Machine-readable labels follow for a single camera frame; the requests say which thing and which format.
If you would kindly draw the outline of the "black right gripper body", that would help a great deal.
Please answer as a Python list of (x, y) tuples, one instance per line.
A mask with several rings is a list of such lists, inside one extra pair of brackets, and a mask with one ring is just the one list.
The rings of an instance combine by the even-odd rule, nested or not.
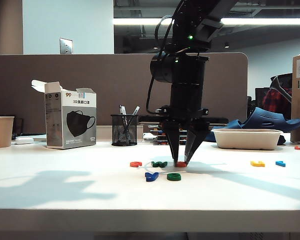
[(161, 125), (164, 121), (178, 123), (183, 129), (190, 123), (203, 121), (209, 126), (226, 126), (228, 119), (225, 117), (209, 116), (208, 108), (201, 108), (195, 111), (187, 111), (171, 106), (162, 106), (155, 110), (152, 115), (140, 115), (139, 123), (142, 125)]

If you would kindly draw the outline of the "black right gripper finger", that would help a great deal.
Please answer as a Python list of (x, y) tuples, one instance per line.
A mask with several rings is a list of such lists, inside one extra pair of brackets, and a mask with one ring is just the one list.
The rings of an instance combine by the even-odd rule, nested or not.
[(163, 121), (161, 127), (166, 134), (172, 159), (174, 164), (177, 164), (179, 158), (179, 141), (180, 141), (180, 132), (179, 124), (175, 121)]
[(192, 121), (187, 130), (187, 140), (184, 152), (184, 161), (188, 164), (194, 155), (197, 148), (205, 140), (210, 132), (209, 122), (207, 121)]

